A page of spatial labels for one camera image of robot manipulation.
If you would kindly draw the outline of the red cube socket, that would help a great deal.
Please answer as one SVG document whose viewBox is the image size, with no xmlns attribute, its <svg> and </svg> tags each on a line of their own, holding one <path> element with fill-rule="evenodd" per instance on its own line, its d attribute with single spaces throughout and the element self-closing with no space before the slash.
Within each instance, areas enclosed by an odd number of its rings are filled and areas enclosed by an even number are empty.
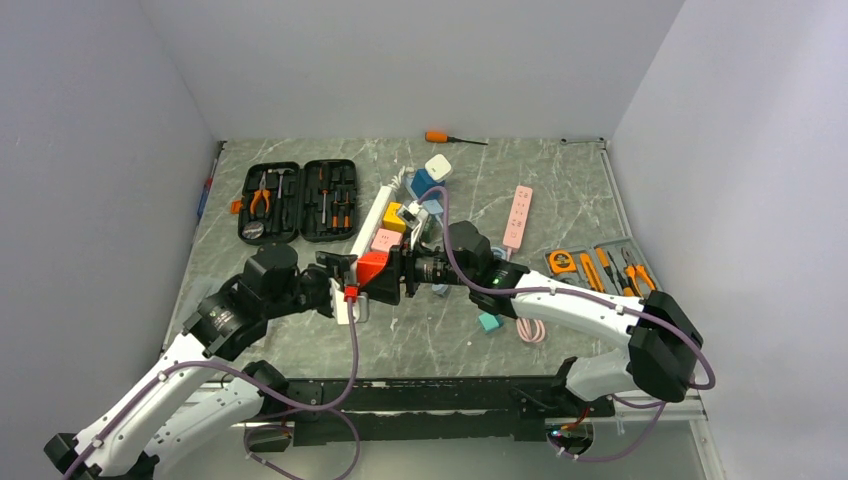
<svg viewBox="0 0 848 480">
<path fill-rule="evenodd" d="M 360 287 L 366 286 L 386 267 L 389 254 L 381 251 L 369 251 L 356 262 L 356 281 Z"/>
</svg>

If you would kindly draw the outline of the dark green cube socket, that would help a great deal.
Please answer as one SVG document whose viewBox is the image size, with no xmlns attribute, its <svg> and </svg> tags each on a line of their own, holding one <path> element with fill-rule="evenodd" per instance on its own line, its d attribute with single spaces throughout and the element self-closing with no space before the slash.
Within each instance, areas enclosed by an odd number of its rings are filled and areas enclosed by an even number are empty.
<svg viewBox="0 0 848 480">
<path fill-rule="evenodd" d="M 419 240 L 423 243 L 439 242 L 443 236 L 443 227 L 441 222 L 434 218 L 428 218 L 423 225 Z"/>
</svg>

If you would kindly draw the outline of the blue cube socket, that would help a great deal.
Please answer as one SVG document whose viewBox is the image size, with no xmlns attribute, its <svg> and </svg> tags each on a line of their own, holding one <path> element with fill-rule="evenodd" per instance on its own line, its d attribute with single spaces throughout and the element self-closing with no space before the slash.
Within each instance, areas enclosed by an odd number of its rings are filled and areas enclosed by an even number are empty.
<svg viewBox="0 0 848 480">
<path fill-rule="evenodd" d="M 417 169 L 413 174 L 409 184 L 412 195 L 415 198 L 420 198 L 434 186 L 440 185 L 441 183 L 434 180 L 425 168 Z"/>
</svg>

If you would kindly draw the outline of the light blue power strip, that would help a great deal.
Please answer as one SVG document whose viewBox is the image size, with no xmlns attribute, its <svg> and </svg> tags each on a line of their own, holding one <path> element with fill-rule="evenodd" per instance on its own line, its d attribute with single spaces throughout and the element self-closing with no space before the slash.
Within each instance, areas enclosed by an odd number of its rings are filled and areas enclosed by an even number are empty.
<svg viewBox="0 0 848 480">
<path fill-rule="evenodd" d="M 418 201 L 431 216 L 436 218 L 437 222 L 440 225 L 444 225 L 444 222 L 443 222 L 444 208 L 443 208 L 443 204 L 442 204 L 442 200 L 441 200 L 440 195 L 436 194 L 434 197 L 428 197 L 426 200 L 420 201 L 419 195 L 416 194 L 415 191 L 412 188 L 412 180 L 413 180 L 412 175 L 408 175 L 404 178 L 404 186 L 405 186 L 406 190 L 408 191 L 408 193 L 410 194 L 410 196 L 412 197 L 412 199 Z"/>
</svg>

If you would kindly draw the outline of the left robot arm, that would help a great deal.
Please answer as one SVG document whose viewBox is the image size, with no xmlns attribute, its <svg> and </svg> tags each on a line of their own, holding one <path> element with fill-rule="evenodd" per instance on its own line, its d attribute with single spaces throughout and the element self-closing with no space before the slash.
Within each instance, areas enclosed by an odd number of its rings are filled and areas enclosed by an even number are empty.
<svg viewBox="0 0 848 480">
<path fill-rule="evenodd" d="M 203 435 L 260 417 L 332 410 L 350 394 L 310 404 L 290 397 L 285 377 L 268 363 L 231 364 L 265 336 L 270 320 L 316 311 L 332 316 L 346 289 L 358 300 L 355 255 L 319 252 L 306 269 L 287 244 L 264 246 L 241 273 L 203 299 L 157 363 L 113 407 L 78 433 L 58 433 L 44 453 L 65 479 L 151 479 Z"/>
</svg>

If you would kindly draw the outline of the pink power strip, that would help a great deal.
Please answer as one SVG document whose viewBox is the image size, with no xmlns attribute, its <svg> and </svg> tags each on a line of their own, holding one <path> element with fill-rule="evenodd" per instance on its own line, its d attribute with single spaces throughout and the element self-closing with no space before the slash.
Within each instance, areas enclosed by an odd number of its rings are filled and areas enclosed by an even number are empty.
<svg viewBox="0 0 848 480">
<path fill-rule="evenodd" d="M 521 247 L 528 223 L 532 197 L 532 188 L 523 185 L 516 187 L 502 240 L 508 251 L 515 251 Z"/>
</svg>

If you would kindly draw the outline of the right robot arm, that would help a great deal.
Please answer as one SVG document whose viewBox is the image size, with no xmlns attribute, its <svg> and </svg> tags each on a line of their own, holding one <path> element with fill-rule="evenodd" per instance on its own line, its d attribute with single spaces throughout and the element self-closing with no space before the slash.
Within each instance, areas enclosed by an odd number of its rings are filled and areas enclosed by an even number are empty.
<svg viewBox="0 0 848 480">
<path fill-rule="evenodd" d="M 448 228 L 450 247 L 396 245 L 356 263 L 368 297 L 396 305 L 421 284 L 462 285 L 482 311 L 565 326 L 598 338 L 612 352 L 564 360 L 551 388 L 557 411 L 574 415 L 588 402 L 639 389 L 669 403 L 695 388 L 703 338 L 668 293 L 627 297 L 572 286 L 527 266 L 498 258 L 468 221 Z"/>
</svg>

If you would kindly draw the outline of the grey tool tray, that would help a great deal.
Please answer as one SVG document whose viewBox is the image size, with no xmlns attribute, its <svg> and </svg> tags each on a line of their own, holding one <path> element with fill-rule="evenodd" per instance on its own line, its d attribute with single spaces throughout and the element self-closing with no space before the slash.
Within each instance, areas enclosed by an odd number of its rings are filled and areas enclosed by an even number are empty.
<svg viewBox="0 0 848 480">
<path fill-rule="evenodd" d="M 651 275 L 656 285 L 655 290 L 658 290 L 660 287 L 659 281 L 656 279 L 653 271 L 649 267 L 638 243 L 630 236 L 601 241 L 592 246 L 576 246 L 547 251 L 544 254 L 544 263 L 548 268 L 550 277 L 568 285 L 592 290 L 589 286 L 579 258 L 581 253 L 588 253 L 591 256 L 595 264 L 595 268 L 597 269 L 597 272 L 604 284 L 606 290 L 605 293 L 613 296 L 641 297 L 631 288 L 629 279 L 625 274 L 626 263 L 620 251 L 622 247 L 630 249 L 637 261 L 647 268 L 648 273 Z M 578 273 L 576 275 L 553 276 L 551 274 L 547 263 L 547 256 L 550 252 L 560 249 L 567 250 L 572 254 L 578 267 Z"/>
</svg>

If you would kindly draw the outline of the white long power strip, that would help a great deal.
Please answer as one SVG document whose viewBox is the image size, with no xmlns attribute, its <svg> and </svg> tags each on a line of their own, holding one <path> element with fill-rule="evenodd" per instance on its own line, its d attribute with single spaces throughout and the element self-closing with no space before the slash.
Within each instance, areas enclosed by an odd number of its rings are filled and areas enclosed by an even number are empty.
<svg viewBox="0 0 848 480">
<path fill-rule="evenodd" d="M 349 250 L 349 254 L 361 257 L 369 251 L 376 232 L 381 228 L 383 215 L 389 204 L 395 200 L 396 193 L 396 187 L 389 185 L 380 187 Z"/>
</svg>

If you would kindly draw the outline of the pink cube socket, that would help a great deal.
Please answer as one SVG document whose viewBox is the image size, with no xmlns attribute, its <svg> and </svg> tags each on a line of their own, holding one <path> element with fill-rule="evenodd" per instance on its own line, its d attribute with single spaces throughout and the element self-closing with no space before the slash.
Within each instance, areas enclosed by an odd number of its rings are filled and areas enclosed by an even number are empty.
<svg viewBox="0 0 848 480">
<path fill-rule="evenodd" d="M 377 252 L 389 252 L 394 246 L 403 242 L 402 232 L 379 228 L 374 235 L 370 249 Z"/>
</svg>

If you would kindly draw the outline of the black tool case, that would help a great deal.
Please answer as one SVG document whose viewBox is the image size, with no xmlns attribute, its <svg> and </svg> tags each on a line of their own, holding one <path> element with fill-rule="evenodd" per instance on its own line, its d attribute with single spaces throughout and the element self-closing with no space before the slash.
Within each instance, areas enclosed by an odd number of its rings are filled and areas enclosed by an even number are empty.
<svg viewBox="0 0 848 480">
<path fill-rule="evenodd" d="M 264 218 L 252 218 L 249 205 L 263 172 L 271 192 L 270 212 Z M 334 193 L 341 188 L 349 191 L 351 228 L 335 232 L 332 204 Z M 248 169 L 241 198 L 231 205 L 231 212 L 238 216 L 238 238 L 248 245 L 290 242 L 298 237 L 312 243 L 340 241 L 358 232 L 358 193 L 357 170 L 350 159 L 310 160 L 303 165 L 294 161 L 262 163 Z"/>
</svg>

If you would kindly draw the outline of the yellow cube socket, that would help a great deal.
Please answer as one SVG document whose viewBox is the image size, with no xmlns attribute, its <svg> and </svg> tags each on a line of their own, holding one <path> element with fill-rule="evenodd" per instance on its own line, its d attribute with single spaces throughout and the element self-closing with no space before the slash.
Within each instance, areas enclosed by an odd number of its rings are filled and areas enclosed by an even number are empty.
<svg viewBox="0 0 848 480">
<path fill-rule="evenodd" d="M 390 202 L 383 214 L 382 217 L 382 228 L 385 230 L 405 233 L 407 230 L 407 225 L 404 220 L 398 215 L 399 209 L 402 207 L 401 203 L 398 202 Z"/>
</svg>

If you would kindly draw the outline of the teal plug adapter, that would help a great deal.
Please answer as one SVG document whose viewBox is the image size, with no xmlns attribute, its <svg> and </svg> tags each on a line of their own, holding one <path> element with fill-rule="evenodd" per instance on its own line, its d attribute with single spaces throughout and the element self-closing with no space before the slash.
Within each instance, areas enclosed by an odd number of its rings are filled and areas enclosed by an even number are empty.
<svg viewBox="0 0 848 480">
<path fill-rule="evenodd" d="M 486 334 L 493 333 L 498 329 L 502 328 L 504 325 L 504 322 L 500 316 L 487 312 L 480 313 L 478 315 L 478 321 L 481 328 Z"/>
</svg>

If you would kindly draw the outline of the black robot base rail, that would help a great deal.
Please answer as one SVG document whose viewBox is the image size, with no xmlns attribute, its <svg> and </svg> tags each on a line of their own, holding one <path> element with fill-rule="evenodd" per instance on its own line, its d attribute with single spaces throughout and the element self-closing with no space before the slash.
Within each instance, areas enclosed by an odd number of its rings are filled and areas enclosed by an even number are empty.
<svg viewBox="0 0 848 480">
<path fill-rule="evenodd" d="M 507 437 L 543 442 L 561 423 L 610 418 L 611 401 L 570 397 L 553 376 L 359 379 L 335 413 L 292 413 L 296 446 L 363 441 Z"/>
</svg>

